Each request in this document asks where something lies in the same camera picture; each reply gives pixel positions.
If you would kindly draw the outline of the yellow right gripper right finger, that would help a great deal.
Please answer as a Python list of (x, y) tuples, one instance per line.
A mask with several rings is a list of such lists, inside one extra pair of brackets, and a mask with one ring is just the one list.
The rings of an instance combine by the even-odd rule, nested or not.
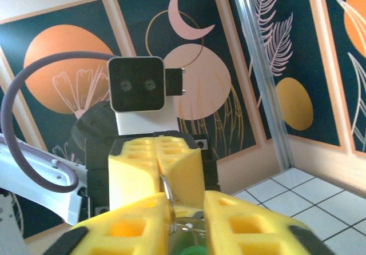
[(333, 254), (303, 222), (221, 192), (207, 191), (208, 254)]

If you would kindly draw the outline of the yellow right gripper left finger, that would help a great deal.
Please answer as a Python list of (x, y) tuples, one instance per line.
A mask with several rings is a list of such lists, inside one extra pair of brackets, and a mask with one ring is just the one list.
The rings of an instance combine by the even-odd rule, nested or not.
[(88, 233), (71, 254), (168, 254), (169, 202), (157, 193), (75, 226)]

